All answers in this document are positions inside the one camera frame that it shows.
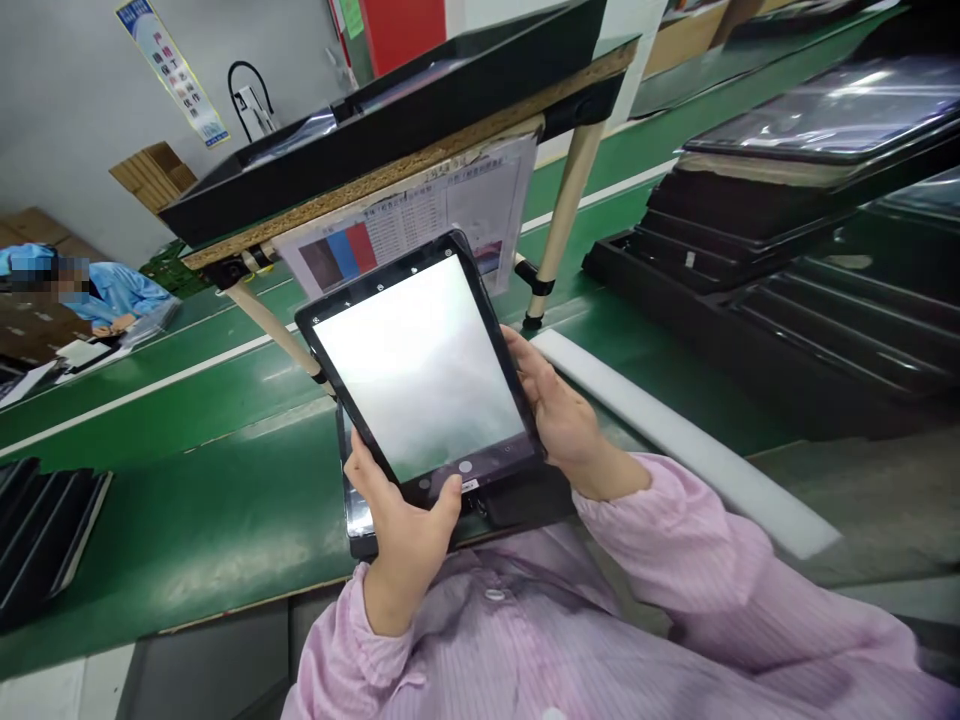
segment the poster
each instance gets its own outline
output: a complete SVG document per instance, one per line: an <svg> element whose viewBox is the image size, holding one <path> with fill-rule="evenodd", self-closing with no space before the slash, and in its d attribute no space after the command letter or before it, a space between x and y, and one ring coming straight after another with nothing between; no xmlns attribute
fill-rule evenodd
<svg viewBox="0 0 960 720"><path fill-rule="evenodd" d="M495 141L282 233L273 246L314 300L456 227L487 291L505 292L536 154L533 134Z"/></svg>
<svg viewBox="0 0 960 720"><path fill-rule="evenodd" d="M339 2L344 22L347 24L347 35L353 40L363 32L363 12L360 10L360 0L339 0Z"/></svg>
<svg viewBox="0 0 960 720"><path fill-rule="evenodd" d="M150 3L133 0L117 10L117 17L204 144L209 148L227 140L230 133Z"/></svg>

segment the white wall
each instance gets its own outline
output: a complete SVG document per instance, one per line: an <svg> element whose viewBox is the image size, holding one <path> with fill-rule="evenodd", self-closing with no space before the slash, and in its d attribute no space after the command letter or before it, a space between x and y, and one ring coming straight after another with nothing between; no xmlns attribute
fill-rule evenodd
<svg viewBox="0 0 960 720"><path fill-rule="evenodd" d="M340 54L326 0L153 0L231 138L208 150L114 11L120 0L3 3L0 212L37 205L134 267L173 238L108 170L168 142L198 176L246 144L227 69L260 70L281 123L343 95L325 57ZM258 87L246 70L235 84Z"/></svg>
<svg viewBox="0 0 960 720"><path fill-rule="evenodd" d="M445 0L447 37L539 12L557 4L557 0ZM629 116L666 4L667 0L607 0L594 57L604 55L638 35L641 38L636 58L624 76L617 104L607 120L608 132L626 122ZM572 131L564 133L540 145L537 148L537 164L542 165L565 155L572 135Z"/></svg>

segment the hand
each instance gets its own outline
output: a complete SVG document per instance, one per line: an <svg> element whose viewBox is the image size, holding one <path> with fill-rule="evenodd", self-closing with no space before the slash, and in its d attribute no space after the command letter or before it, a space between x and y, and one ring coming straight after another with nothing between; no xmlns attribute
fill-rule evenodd
<svg viewBox="0 0 960 720"><path fill-rule="evenodd" d="M354 429L353 452L344 470L370 506L380 555L363 581L370 628L377 635L400 637L410 627L430 583L436 577L460 517L461 478L447 478L432 510L407 504Z"/></svg>
<svg viewBox="0 0 960 720"><path fill-rule="evenodd" d="M113 324L110 328L113 330L114 334L122 333L128 327L133 325L137 321L137 318L132 313L127 313L126 315L121 315L116 320L113 321Z"/></svg>
<svg viewBox="0 0 960 720"><path fill-rule="evenodd" d="M505 325L500 329L519 366L547 462L559 467L573 488L590 500L616 500L648 489L649 473L603 437L590 403L519 333Z"/></svg>

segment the cable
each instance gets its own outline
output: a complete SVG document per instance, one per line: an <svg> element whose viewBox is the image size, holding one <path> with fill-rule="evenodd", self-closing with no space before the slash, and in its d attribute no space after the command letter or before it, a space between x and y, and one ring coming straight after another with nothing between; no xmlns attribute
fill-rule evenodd
<svg viewBox="0 0 960 720"><path fill-rule="evenodd" d="M237 117L240 118L240 124L243 126L243 131L247 134L247 142L253 142L253 139L250 137L250 131L247 130L247 124L243 121L243 115L240 114L240 108L237 107L237 96L233 92L233 71L238 67L247 67L253 70L254 74L257 76L257 80L260 81L260 87L263 88L263 96L267 101L267 110L270 111L271 115L273 115L273 105L270 103L270 93L267 91L267 84L263 81L263 76L260 75L259 70L257 70L246 60L237 60L233 65L230 66L230 69L227 70L227 90L230 91L230 102L233 103L233 109L237 113Z"/></svg>

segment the shelf leg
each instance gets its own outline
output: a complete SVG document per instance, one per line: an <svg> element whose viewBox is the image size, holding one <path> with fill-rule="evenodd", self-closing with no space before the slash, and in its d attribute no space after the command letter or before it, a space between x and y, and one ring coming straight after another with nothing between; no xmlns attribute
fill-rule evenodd
<svg viewBox="0 0 960 720"><path fill-rule="evenodd" d="M328 394L333 395L333 388L323 374L323 368L300 342L291 334L282 322L260 302L244 282L238 282L224 290L224 293L233 300L237 307L243 310L251 319L263 328L263 331L273 338L284 351L293 358L294 362L302 367L306 373L320 382Z"/></svg>
<svg viewBox="0 0 960 720"><path fill-rule="evenodd" d="M557 204L553 208L553 219L550 221L550 230L547 232L547 245L543 250L543 260L540 262L537 280L550 282L557 279L560 260L563 258L563 251L567 247L570 230L577 216L577 206L580 204L587 178L590 177L590 171L593 169L593 161L597 157L604 124L599 122L593 125L581 125L573 131L573 141L570 143L570 152L563 166L560 194L557 195ZM543 313L546 307L546 295L534 295L530 298L527 317L523 321L524 328L538 329L543 324Z"/></svg>

